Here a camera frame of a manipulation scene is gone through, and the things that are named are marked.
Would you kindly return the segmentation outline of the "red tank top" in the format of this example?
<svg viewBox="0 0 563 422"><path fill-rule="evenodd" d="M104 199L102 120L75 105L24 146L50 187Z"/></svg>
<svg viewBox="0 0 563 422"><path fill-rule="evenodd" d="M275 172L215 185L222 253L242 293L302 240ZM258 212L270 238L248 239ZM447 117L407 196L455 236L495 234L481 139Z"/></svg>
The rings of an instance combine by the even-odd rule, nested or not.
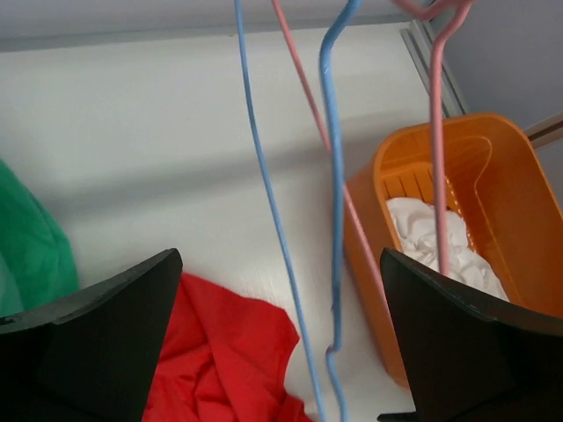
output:
<svg viewBox="0 0 563 422"><path fill-rule="evenodd" d="M284 309L182 273L143 420L309 420L284 387L299 340Z"/></svg>

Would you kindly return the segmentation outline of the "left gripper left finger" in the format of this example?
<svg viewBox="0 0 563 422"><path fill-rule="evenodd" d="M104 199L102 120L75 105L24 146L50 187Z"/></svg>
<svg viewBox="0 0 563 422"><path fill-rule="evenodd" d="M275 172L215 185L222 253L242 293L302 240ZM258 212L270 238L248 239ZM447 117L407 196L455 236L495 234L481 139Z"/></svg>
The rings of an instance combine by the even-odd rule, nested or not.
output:
<svg viewBox="0 0 563 422"><path fill-rule="evenodd" d="M169 249L1 320L3 421L139 421L182 259Z"/></svg>

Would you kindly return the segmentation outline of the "pink hanger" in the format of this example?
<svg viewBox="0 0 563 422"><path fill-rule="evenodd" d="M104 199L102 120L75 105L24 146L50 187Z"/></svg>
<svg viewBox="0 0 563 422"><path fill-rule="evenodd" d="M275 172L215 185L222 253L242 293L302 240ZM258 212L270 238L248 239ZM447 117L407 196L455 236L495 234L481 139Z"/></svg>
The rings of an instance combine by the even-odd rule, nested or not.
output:
<svg viewBox="0 0 563 422"><path fill-rule="evenodd" d="M432 164L434 172L434 189L437 194L436 198L436 211L435 222L437 223L438 235L438 264L439 270L442 274L446 275L449 271L448 252L446 250L446 220L445 220L445 163L444 163L444 140L443 140L443 126L442 126L442 58L443 50L447 40L455 33L456 30L464 23L470 8L471 1L436 1L429 6L421 6L413 1L397 1L395 3L402 11L412 15L413 17L427 21L437 17L443 11L451 8L454 11L449 23L439 32L436 36L430 59L430 134L431 134L431 151L432 151ZM283 37L289 49L291 59L296 68L297 75L301 82L303 92L309 107L312 112L313 119L317 125L321 140L325 144L327 152L331 155L331 147L329 142L328 124L326 119L320 117L320 112L316 105L315 99L311 92L311 87L304 74L303 66L296 50L296 45L289 29L289 24L282 11L281 4L278 1L272 2L274 13L280 24ZM345 186L345 211L348 211L353 217L353 224L356 233L360 236L364 254L368 259L369 269L371 274L375 276L376 286L381 288L383 282L377 264L371 253L365 231L359 221L359 216L355 211L355 207L351 200L350 193Z"/></svg>

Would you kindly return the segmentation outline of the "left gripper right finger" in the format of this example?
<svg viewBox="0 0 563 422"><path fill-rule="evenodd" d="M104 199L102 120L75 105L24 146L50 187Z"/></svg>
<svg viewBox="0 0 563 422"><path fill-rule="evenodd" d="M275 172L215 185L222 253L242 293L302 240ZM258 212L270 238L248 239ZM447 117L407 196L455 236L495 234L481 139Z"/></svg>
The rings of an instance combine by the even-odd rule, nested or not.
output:
<svg viewBox="0 0 563 422"><path fill-rule="evenodd" d="M415 410L380 421L560 421L562 321L392 249L380 270Z"/></svg>

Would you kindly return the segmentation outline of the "blue hanger of red top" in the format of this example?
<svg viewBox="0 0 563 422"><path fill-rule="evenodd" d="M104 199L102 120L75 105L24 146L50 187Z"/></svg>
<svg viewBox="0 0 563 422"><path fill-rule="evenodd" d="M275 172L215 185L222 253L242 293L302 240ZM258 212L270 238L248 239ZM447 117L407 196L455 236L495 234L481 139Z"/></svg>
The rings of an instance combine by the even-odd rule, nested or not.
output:
<svg viewBox="0 0 563 422"><path fill-rule="evenodd" d="M360 1L348 1L338 14L337 18L331 24L324 38L322 39L318 69L321 81L321 88L325 106L325 116L328 124L329 142L331 147L331 164L332 164L332 189L333 189L333 238L332 238L332 261L331 261L331 289L332 289L332 316L333 316L333 342L328 346L325 352L325 365L327 373L333 387L336 397L340 420L348 420L348 408L344 391L341 386L337 369L335 366L335 356L342 346L342 318L341 318L341 297L340 288L344 271L344 218L345 218L345 181L344 181L344 153L341 142L341 131L336 96L334 92L331 52L335 41L341 32L347 26L349 20L355 15L359 7L362 5ZM234 2L234 12L237 24L238 47L241 61L241 70L245 89L245 101L247 106L250 129L254 142L256 156L258 158L260 172L263 179L264 187L267 193L267 199L270 206L276 234L281 247L281 253L289 276L289 285L296 309L297 322L301 332L304 352L309 368L314 396L318 407L318 416L322 421L326 421L326 412L323 402L323 396L318 380L318 372L311 348L309 333L303 314L303 306L300 299L298 286L294 268L292 266L287 239L283 232L282 220L274 197L274 189L269 176L267 162L264 157L263 149L260 142L260 136L256 124L253 103L250 76L247 64L245 29L243 20L243 9L241 2Z"/></svg>

